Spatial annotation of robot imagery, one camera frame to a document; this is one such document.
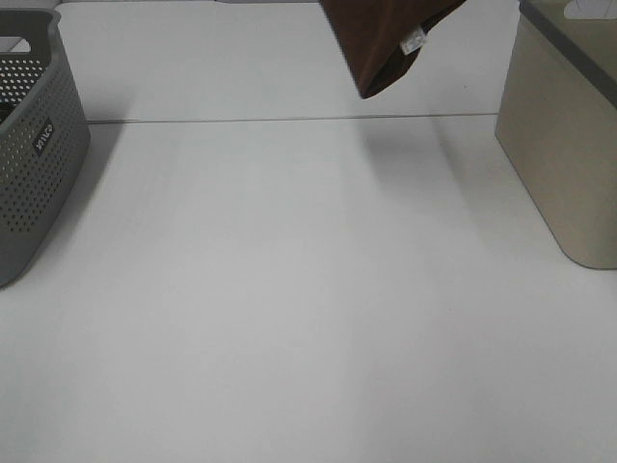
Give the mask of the grey perforated plastic basket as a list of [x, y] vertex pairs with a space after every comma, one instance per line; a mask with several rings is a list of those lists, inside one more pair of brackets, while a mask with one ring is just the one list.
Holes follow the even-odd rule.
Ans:
[[91, 133], [58, 12], [3, 9], [1, 35], [27, 51], [1, 55], [1, 284], [25, 272], [77, 180]]

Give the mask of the brown towel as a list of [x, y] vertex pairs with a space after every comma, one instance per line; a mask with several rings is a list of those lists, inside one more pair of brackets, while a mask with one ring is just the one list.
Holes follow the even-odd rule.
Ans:
[[369, 99], [403, 77], [420, 47], [411, 35], [427, 36], [464, 3], [450, 0], [321, 1], [361, 98]]

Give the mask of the beige plastic basket grey rim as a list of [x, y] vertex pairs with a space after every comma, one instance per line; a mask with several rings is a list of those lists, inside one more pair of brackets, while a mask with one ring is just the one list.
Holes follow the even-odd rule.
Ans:
[[522, 1], [496, 137], [560, 250], [616, 267], [616, 14]]

